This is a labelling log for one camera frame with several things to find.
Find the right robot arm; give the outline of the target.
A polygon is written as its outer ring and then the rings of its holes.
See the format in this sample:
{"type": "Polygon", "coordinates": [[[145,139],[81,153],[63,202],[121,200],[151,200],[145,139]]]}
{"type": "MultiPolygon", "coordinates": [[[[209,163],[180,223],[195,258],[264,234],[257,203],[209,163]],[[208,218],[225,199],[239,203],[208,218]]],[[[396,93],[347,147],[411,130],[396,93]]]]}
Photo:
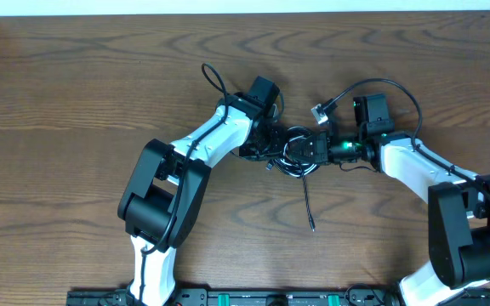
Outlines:
{"type": "Polygon", "coordinates": [[[353,99],[357,133],[293,140],[293,162],[339,166],[363,160],[405,184],[428,208],[428,262],[387,290],[383,305],[490,305],[490,174],[463,170],[397,132],[383,94],[353,99]]]}

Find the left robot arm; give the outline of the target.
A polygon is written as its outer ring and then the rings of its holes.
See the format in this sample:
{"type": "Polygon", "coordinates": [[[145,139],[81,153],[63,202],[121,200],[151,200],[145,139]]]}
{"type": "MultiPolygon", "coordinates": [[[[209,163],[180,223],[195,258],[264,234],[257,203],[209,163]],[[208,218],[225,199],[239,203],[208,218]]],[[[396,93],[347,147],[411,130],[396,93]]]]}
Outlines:
{"type": "Polygon", "coordinates": [[[134,247],[129,305],[170,299],[176,250],[197,220],[212,169],[230,153],[251,162],[280,155],[283,106],[279,87],[259,76],[246,93],[224,93],[214,115],[184,138],[145,145],[117,209],[134,247]]]}

